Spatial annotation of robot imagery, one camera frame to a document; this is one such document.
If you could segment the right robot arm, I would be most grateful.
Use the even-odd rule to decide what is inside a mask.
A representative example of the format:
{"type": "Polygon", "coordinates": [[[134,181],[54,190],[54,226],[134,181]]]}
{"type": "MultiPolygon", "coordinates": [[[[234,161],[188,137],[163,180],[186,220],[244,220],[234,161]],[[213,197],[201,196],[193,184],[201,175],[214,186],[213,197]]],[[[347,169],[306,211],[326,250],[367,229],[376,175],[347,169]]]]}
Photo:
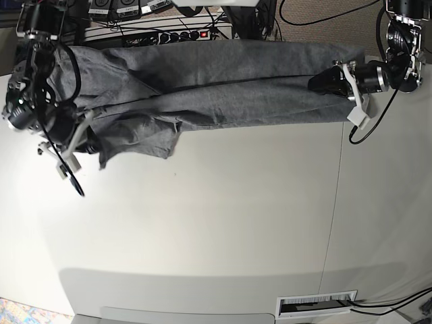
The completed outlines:
{"type": "Polygon", "coordinates": [[[55,154],[100,151],[88,101],[102,84],[83,45],[90,1],[15,1],[18,46],[3,118],[47,140],[55,154]]]}

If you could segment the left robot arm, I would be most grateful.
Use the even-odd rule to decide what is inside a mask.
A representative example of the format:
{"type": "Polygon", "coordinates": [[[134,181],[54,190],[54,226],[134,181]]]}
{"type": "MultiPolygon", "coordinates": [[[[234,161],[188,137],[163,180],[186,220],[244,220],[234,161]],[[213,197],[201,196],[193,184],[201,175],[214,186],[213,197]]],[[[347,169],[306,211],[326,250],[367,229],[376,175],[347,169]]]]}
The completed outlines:
{"type": "Polygon", "coordinates": [[[354,98],[386,92],[415,91],[422,82],[423,25],[431,20],[430,1],[384,1],[375,25],[381,60],[368,63],[337,62],[308,81],[308,89],[320,95],[354,98]]]}

